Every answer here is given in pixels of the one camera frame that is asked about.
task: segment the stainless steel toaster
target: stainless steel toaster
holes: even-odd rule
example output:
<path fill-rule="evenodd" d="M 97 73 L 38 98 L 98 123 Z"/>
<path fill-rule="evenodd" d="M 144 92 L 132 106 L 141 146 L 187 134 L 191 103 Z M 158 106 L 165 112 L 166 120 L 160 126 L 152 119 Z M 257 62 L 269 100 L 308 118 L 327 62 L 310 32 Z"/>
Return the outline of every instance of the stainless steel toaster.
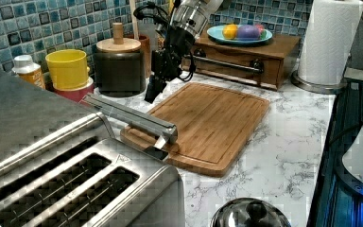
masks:
<path fill-rule="evenodd" d="M 0 71 L 0 226 L 184 226 L 182 180 L 102 113 Z"/>

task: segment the paper towel holder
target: paper towel holder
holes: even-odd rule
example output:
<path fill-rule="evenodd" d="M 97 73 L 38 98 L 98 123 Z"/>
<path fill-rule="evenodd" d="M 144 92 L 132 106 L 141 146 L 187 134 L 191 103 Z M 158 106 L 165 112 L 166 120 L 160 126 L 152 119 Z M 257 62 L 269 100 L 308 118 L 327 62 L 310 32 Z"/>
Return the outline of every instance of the paper towel holder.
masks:
<path fill-rule="evenodd" d="M 299 77 L 298 70 L 295 70 L 291 75 L 291 83 L 297 87 L 313 93 L 324 94 L 324 95 L 337 95 L 344 91 L 347 86 L 347 81 L 342 78 L 339 84 L 325 85 L 316 84 L 305 81 Z"/>

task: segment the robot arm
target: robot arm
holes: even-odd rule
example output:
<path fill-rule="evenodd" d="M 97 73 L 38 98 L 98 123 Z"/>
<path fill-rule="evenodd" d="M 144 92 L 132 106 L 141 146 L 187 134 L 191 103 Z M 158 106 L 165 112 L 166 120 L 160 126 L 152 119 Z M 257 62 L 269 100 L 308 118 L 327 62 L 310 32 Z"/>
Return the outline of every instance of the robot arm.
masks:
<path fill-rule="evenodd" d="M 156 31 L 164 37 L 164 48 L 152 52 L 153 74 L 149 78 L 145 101 L 152 103 L 168 81 L 175 78 L 189 81 L 193 77 L 196 66 L 190 49 L 207 25 L 209 16 L 218 10 L 222 2 L 223 0 L 185 0 L 181 3 L 176 0 L 167 18 L 162 15 L 165 11 L 151 2 L 133 12 L 139 20 L 153 18 L 158 25 Z M 158 13 L 146 14 L 143 13 L 144 9 L 156 9 Z M 182 78 L 180 64 L 186 55 L 190 55 L 192 63 L 189 75 Z"/>

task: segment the stovetop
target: stovetop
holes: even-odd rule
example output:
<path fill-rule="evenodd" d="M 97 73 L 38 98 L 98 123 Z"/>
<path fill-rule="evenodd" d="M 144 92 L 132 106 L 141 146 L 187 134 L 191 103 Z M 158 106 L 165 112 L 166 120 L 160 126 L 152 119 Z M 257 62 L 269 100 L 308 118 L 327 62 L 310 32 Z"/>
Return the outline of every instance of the stovetop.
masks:
<path fill-rule="evenodd" d="M 363 125 L 363 81 L 347 81 L 347 89 L 334 103 L 307 226 L 363 226 L 363 196 L 337 175 L 337 159 Z"/>

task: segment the kitchen counter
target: kitchen counter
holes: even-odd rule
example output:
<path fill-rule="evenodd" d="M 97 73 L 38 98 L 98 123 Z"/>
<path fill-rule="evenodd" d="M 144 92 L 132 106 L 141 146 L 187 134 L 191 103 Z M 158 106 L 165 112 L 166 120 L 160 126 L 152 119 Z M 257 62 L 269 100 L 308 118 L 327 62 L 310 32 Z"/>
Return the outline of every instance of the kitchen counter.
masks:
<path fill-rule="evenodd" d="M 184 183 L 186 226 L 206 227 L 227 201 L 253 197 L 280 209 L 293 227 L 306 225 L 335 96 L 306 92 L 289 80 L 278 92 L 195 74 L 192 81 L 229 88 L 270 101 L 267 114 L 222 178 L 178 168 Z M 153 104 L 145 93 L 111 98 L 146 113 L 185 83 L 175 79 Z M 110 119 L 118 134 L 124 124 Z"/>

